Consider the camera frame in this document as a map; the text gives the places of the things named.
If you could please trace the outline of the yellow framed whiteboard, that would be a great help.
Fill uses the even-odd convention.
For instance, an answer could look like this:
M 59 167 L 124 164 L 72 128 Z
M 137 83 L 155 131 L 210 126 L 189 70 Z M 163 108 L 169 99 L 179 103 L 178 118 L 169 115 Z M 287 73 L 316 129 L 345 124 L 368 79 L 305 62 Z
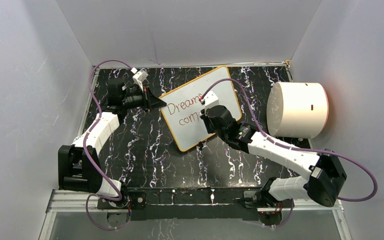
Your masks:
M 186 152 L 214 135 L 207 132 L 200 118 L 204 109 L 200 97 L 213 83 L 230 77 L 229 69 L 219 66 L 159 97 L 167 103 L 160 111 L 180 151 Z

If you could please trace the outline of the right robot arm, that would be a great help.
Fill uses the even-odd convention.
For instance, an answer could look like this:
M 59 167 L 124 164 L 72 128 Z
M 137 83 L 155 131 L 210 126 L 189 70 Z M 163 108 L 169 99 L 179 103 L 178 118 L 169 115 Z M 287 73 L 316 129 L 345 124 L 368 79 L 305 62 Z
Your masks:
M 288 199 L 311 199 L 332 207 L 347 179 L 337 156 L 332 152 L 314 153 L 263 135 L 256 126 L 236 121 L 223 105 L 200 111 L 206 130 L 216 134 L 229 147 L 271 160 L 298 174 L 297 177 L 271 177 L 253 196 L 246 196 L 248 208 L 275 207 Z

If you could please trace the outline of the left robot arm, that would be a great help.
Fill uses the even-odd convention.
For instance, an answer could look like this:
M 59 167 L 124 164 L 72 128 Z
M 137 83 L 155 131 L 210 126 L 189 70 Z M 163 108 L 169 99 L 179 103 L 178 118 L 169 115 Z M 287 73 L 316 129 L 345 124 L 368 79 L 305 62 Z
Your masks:
M 128 85 L 121 78 L 108 80 L 104 105 L 91 126 L 70 145 L 62 145 L 57 153 L 58 185 L 61 190 L 85 192 L 107 198 L 117 208 L 129 203 L 129 194 L 123 184 L 109 178 L 102 170 L 99 154 L 120 127 L 128 110 L 141 108 L 152 111 L 167 106 L 146 86 Z

